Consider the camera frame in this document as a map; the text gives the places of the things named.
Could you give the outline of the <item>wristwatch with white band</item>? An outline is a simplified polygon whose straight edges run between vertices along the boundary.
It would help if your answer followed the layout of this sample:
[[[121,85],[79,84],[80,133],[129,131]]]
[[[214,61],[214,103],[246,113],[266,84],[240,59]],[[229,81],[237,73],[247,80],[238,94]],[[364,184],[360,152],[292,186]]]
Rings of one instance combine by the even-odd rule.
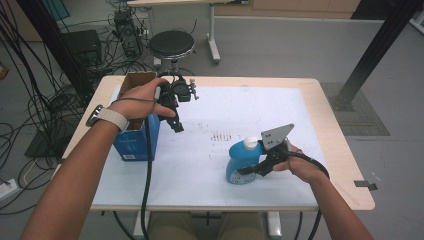
[[[87,127],[92,127],[97,121],[105,120],[113,123],[123,132],[129,126],[129,121],[119,112],[105,108],[103,105],[97,105],[86,121]]]

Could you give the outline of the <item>blue bottle with white cap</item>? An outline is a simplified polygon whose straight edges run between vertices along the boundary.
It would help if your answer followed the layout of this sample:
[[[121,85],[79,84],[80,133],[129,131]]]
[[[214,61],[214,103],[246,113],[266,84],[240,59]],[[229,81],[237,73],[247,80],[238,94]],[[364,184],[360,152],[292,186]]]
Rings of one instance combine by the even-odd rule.
[[[231,184],[248,184],[255,180],[256,174],[240,174],[239,169],[255,166],[262,155],[262,146],[257,137],[246,137],[229,149],[230,160],[226,167],[226,180]]]

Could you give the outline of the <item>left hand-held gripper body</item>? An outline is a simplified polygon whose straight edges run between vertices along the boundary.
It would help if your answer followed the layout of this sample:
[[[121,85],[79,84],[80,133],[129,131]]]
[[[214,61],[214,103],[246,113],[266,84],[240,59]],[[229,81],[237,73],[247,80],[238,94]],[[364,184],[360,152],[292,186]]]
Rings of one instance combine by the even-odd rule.
[[[158,85],[155,94],[155,99],[158,104],[176,112],[176,108],[180,102],[189,102],[191,97],[194,97],[195,100],[198,99],[194,79],[191,79],[190,82],[187,83],[186,79],[177,72],[160,73],[158,78],[164,76],[172,76],[173,80]]]

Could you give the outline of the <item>black round stool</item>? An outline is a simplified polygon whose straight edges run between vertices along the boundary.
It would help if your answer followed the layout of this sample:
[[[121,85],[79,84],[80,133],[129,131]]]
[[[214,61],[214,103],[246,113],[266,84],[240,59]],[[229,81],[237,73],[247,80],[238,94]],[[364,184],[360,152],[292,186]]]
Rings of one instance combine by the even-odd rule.
[[[170,60],[172,65],[193,52],[195,46],[191,34],[180,30],[169,30],[155,34],[149,41],[153,64],[159,68],[163,61]]]

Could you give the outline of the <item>person's left leg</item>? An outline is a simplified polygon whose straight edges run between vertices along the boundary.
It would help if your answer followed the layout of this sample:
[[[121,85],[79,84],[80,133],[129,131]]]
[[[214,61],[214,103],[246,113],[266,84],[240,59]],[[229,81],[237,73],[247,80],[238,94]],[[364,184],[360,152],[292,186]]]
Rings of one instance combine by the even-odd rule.
[[[188,212],[154,212],[151,214],[149,240],[197,240]]]

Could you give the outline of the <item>person's left hand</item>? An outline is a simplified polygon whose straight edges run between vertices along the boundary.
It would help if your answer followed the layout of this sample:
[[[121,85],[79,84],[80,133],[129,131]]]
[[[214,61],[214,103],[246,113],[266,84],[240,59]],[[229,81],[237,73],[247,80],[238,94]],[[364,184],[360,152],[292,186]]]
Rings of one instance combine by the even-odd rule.
[[[126,119],[142,119],[150,114],[174,117],[176,113],[164,107],[154,99],[156,88],[166,83],[165,79],[155,78],[150,82],[127,91],[120,99],[114,101],[109,109],[122,114]]]

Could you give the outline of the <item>wooden table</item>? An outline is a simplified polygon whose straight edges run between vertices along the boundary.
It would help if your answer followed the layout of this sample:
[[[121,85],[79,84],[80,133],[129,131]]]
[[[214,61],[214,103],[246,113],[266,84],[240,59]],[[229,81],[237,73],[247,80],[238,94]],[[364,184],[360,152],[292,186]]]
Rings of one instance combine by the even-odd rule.
[[[300,90],[317,141],[325,160],[322,162],[330,173],[330,179],[340,192],[344,200],[354,210],[371,210],[374,200],[367,188],[356,187],[355,180],[363,180],[363,176],[351,153],[347,141],[336,121],[333,111],[324,95],[320,83],[312,78],[266,78],[266,77],[206,77],[198,76],[195,79],[197,91],[201,87],[266,87],[266,88],[297,88]],[[101,211],[137,211],[137,208],[122,209],[93,209]],[[314,209],[265,209],[255,212],[267,211],[314,211]],[[241,212],[253,211],[249,209],[219,210],[219,209],[165,209],[150,211],[211,211],[211,212]]]

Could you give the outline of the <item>white power strip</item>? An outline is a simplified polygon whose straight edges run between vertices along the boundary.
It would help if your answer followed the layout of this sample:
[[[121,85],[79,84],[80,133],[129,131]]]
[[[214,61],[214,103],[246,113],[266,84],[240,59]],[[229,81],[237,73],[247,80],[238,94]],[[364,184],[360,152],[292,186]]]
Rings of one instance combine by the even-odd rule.
[[[13,195],[18,191],[18,185],[14,179],[10,179],[0,185],[0,201]]]

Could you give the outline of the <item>white table mat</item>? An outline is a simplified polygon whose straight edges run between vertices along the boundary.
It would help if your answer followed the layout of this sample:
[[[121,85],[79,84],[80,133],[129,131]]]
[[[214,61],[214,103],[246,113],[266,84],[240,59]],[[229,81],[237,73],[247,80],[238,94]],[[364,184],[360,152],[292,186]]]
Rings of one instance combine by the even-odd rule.
[[[303,96],[297,88],[201,87],[199,99],[183,103],[184,127],[159,130],[153,163],[127,162],[112,150],[93,205],[97,209],[314,209],[310,187],[290,172],[270,173],[234,185],[225,178],[229,148],[246,137],[293,123],[289,140],[325,160]]]

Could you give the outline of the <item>person's leg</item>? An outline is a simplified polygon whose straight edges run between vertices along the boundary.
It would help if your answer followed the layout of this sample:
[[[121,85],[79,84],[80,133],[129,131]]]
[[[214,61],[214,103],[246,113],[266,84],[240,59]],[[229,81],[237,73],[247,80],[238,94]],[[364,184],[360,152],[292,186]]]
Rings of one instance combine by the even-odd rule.
[[[223,213],[217,240],[264,240],[259,214]]]
[[[188,212],[154,212],[151,214],[149,240],[197,240]]]

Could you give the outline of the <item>person's right hand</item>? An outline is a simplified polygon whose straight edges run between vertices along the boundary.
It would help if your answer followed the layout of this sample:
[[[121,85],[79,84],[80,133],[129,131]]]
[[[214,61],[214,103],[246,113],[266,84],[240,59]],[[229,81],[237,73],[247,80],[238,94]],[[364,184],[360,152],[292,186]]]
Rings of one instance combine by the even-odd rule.
[[[299,157],[290,156],[286,161],[276,164],[272,170],[290,171],[292,175],[309,185],[318,185],[329,181],[329,178],[318,166]]]

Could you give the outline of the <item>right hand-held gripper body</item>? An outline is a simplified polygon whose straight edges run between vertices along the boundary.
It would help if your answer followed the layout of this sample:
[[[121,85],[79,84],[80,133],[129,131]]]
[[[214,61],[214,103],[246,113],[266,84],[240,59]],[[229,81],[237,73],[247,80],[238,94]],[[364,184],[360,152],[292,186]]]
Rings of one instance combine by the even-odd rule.
[[[273,128],[261,133],[263,153],[271,160],[284,161],[292,150],[288,134],[293,130],[294,124],[290,123],[281,127]]]

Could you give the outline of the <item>person's right leg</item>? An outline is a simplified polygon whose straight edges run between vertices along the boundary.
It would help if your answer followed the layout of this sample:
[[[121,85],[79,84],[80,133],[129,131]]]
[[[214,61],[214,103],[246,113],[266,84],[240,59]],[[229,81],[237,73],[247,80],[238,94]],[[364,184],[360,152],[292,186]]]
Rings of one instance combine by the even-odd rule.
[[[223,213],[217,240],[264,240],[259,214]]]

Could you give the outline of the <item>black metal frame post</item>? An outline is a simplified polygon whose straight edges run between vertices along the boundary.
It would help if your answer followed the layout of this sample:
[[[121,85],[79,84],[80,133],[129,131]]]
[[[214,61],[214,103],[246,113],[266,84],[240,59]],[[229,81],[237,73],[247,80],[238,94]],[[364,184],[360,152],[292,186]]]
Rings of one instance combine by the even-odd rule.
[[[424,0],[400,0],[386,18],[339,92],[330,97],[335,111],[353,111],[352,102]]]
[[[42,0],[16,0],[30,23],[46,44],[81,99],[92,97],[94,91],[80,65],[72,55],[62,33]]]

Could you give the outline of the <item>blue cardboard box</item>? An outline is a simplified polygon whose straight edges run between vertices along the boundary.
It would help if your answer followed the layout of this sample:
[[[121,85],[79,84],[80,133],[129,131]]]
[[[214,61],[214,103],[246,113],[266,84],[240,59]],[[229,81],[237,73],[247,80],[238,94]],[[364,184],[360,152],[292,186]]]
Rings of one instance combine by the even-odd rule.
[[[122,97],[126,91],[142,86],[156,77],[155,72],[130,72],[120,87],[116,87],[111,100]],[[124,161],[147,161],[148,152],[155,156],[158,141],[160,121],[157,115],[148,117],[151,149],[148,149],[145,121],[143,119],[131,120],[127,129],[119,133],[113,146]]]

